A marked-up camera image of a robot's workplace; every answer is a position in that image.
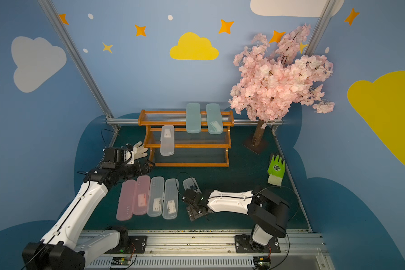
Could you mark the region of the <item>clear pencil case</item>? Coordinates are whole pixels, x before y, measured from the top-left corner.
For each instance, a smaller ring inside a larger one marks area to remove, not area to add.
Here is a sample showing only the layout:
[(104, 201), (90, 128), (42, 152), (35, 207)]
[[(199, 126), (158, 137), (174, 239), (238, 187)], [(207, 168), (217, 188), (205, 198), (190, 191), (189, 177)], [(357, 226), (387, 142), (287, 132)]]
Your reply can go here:
[(201, 190), (199, 188), (199, 185), (196, 181), (195, 178), (189, 177), (183, 181), (183, 187), (186, 194), (189, 194), (190, 192), (195, 192), (195, 193), (201, 193)]
[(165, 181), (162, 216), (167, 220), (178, 216), (178, 180), (175, 178)]
[(175, 151), (175, 129), (174, 126), (162, 126), (160, 138), (160, 154), (172, 156)]
[(149, 217), (159, 217), (163, 212), (164, 184), (165, 179), (163, 177), (153, 177), (151, 179), (147, 208)]

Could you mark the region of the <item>teal pencil case plain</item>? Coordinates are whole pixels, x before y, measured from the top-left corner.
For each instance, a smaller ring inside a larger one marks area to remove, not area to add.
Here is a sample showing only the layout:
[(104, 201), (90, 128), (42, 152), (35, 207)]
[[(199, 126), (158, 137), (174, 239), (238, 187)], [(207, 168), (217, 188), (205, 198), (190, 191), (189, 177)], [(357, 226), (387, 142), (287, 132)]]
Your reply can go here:
[(186, 131), (189, 134), (201, 132), (201, 110), (199, 103), (188, 103), (186, 106)]

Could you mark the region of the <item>teal pencil case with label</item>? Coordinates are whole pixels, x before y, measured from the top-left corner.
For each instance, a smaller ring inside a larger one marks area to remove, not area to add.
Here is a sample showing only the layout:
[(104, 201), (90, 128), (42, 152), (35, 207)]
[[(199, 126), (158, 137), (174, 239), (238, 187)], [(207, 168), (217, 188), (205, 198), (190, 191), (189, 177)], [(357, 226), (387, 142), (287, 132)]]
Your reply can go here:
[(223, 133), (223, 121), (220, 109), (217, 103), (210, 103), (206, 106), (208, 132), (211, 135)]

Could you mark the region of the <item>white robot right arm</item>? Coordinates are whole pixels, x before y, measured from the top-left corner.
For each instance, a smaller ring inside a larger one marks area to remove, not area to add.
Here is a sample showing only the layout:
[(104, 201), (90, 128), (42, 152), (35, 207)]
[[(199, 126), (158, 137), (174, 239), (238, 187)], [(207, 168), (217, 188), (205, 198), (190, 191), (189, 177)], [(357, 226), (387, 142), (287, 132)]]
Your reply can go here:
[(290, 206), (268, 188), (258, 186), (246, 192), (209, 190), (204, 193), (187, 189), (182, 201), (188, 205), (191, 221), (220, 212), (250, 217), (255, 223), (248, 241), (250, 245), (266, 247), (273, 238), (287, 235)]

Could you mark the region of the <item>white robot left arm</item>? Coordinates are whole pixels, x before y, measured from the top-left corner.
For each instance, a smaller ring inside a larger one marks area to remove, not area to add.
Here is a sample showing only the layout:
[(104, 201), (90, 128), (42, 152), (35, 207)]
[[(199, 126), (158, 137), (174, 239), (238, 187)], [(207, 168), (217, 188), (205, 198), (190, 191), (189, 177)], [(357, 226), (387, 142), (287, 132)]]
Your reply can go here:
[(104, 150), (100, 165), (85, 174), (80, 190), (56, 224), (37, 243), (22, 251), (25, 270), (83, 270), (108, 251), (132, 252), (128, 231), (109, 227), (79, 245), (87, 221), (109, 190), (121, 180), (149, 174), (155, 164), (142, 142)]

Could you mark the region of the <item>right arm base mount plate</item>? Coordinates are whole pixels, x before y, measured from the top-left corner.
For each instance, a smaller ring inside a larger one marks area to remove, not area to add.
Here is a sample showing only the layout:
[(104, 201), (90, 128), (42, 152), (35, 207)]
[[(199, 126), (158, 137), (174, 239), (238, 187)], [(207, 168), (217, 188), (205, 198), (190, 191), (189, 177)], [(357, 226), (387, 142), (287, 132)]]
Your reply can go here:
[(236, 235), (236, 253), (281, 253), (280, 244), (276, 237), (270, 239), (267, 245), (260, 245), (252, 240), (250, 235)]

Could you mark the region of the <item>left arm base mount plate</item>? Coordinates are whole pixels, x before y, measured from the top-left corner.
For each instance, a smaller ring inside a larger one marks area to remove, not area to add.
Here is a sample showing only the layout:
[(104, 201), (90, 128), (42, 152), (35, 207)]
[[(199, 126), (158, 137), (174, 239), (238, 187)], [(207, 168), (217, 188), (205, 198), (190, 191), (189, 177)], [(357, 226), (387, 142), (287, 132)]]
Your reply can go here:
[(125, 254), (144, 254), (147, 246), (147, 236), (127, 236), (124, 238), (123, 246), (119, 249)]

